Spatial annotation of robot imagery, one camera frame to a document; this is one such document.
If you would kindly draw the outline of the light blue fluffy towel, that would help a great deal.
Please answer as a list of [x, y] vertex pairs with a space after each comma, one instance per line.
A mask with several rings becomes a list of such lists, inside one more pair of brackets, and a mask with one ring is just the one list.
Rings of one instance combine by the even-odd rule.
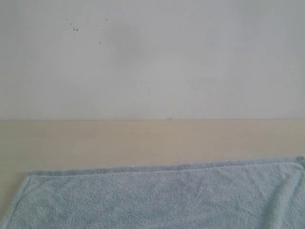
[[305, 158], [31, 171], [3, 229], [302, 229]]

